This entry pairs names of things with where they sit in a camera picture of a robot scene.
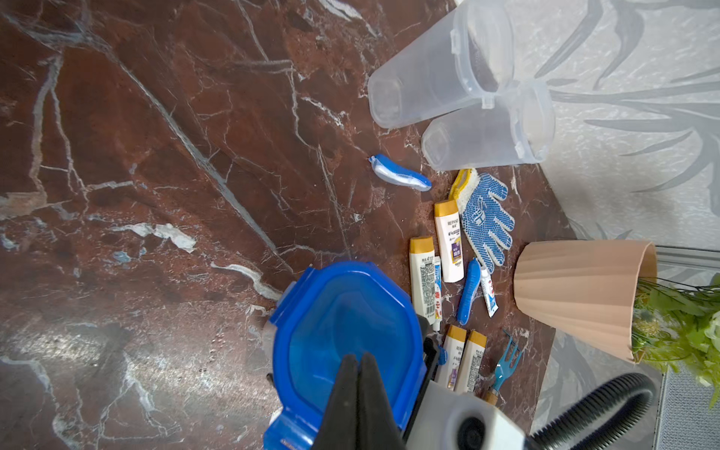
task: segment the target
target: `toothpaste tube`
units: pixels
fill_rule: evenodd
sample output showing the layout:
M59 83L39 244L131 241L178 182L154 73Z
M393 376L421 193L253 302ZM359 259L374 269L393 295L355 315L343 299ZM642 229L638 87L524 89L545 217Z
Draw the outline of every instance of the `toothpaste tube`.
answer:
M487 314L492 317L498 310L498 304L495 301L495 289L492 287L492 278L490 272L484 264L480 264L480 285L482 286L482 295L485 296L485 306L487 306Z
M435 263L435 323L433 323L433 331L440 331L440 324L443 321L443 282L441 279L440 256L436 256L433 262Z

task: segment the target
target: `blue toothbrush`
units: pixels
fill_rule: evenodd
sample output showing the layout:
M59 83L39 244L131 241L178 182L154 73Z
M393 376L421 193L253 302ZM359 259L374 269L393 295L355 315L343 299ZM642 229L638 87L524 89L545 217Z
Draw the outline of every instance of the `blue toothbrush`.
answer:
M473 258L467 264L467 275L465 276L465 288L462 291L460 306L457 310L457 320L460 325L466 325L470 319L470 310L472 309L472 301L477 293L480 285L480 262L477 258Z

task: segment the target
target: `product label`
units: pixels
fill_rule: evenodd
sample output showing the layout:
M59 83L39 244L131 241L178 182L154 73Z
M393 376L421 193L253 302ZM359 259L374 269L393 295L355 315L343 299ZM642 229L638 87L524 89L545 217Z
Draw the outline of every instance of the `product label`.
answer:
M440 281L440 257L435 257L435 321L443 320L442 282Z
M453 241L453 243L450 245L451 251L452 251L452 263L453 264L459 264L462 262L462 244L460 243L460 237Z
M482 354L484 352L484 348L481 348L480 350L476 349L475 354L472 355L472 360L470 361L470 375L467 378L468 392L472 392L475 389L475 382L477 381L477 376L480 374L480 361L482 360Z
M420 282L423 285L423 308L425 317L432 317L435 311L435 256L420 260Z
M450 372L450 380L448 381L448 389L450 390L455 390L455 383L457 382L457 373L460 369L460 359L462 359L463 348L464 346L455 346L455 355L450 361L447 362L447 364L450 364L450 367L452 367L452 372Z
M485 304L487 305L487 313L492 317L492 314L498 309L498 304L495 301L495 288L492 286L490 278L482 278L482 290L485 295Z

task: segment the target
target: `yellow bottle cap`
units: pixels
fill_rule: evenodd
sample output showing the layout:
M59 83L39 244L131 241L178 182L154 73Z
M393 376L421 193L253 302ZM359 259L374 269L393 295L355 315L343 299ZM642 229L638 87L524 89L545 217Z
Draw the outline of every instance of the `yellow bottle cap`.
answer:
M481 333L478 333L477 331L471 331L470 332L470 341L475 342L477 345L481 347L487 347L487 336Z
M435 245L430 236L420 236L419 238L410 239L410 253L427 253L435 252Z
M455 200L445 200L444 202L435 203L435 217L455 214L457 212L457 203Z
M463 330L460 327L456 327L455 325L450 325L450 329L448 330L449 338L453 338L455 341L460 341L460 342L464 343L466 336L467 336L467 331Z

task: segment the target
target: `clear plastic container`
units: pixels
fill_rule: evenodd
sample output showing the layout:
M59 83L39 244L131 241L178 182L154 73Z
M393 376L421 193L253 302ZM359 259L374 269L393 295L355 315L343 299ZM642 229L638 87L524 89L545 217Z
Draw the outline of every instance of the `clear plastic container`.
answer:
M478 102L491 108L513 59L502 0L466 0L370 76L372 118L397 128Z
M496 96L493 109L478 104L433 120L423 133L423 154L437 171L537 164L554 134L550 91L533 80Z

